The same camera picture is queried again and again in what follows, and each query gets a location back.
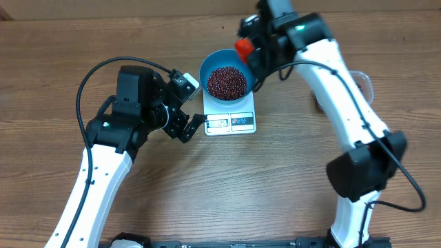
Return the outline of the orange measuring scoop blue handle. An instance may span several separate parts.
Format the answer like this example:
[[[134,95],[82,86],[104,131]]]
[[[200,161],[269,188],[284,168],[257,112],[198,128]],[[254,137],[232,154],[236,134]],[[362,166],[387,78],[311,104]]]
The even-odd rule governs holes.
[[[247,64],[247,57],[255,50],[252,42],[248,38],[242,38],[235,42],[234,47],[241,61]]]

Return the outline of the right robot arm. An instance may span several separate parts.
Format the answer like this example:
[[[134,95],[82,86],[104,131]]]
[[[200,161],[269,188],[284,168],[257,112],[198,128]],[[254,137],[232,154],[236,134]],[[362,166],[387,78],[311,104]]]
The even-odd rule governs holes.
[[[241,21],[236,42],[240,58],[256,77],[254,89],[273,73],[297,71],[313,90],[342,149],[327,164],[338,203],[323,245],[390,247],[388,238],[372,238],[368,228],[373,208],[400,166],[406,138],[391,132],[371,109],[318,13],[299,16],[289,1],[259,1],[256,7],[256,16]]]

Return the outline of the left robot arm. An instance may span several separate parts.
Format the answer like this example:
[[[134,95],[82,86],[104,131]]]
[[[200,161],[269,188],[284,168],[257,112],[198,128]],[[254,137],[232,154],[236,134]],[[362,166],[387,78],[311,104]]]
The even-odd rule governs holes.
[[[68,202],[47,247],[98,247],[114,197],[149,133],[163,130],[188,142],[205,121],[180,108],[201,88],[190,74],[172,70],[169,82],[151,68],[123,65],[116,94],[83,128],[85,149]]]

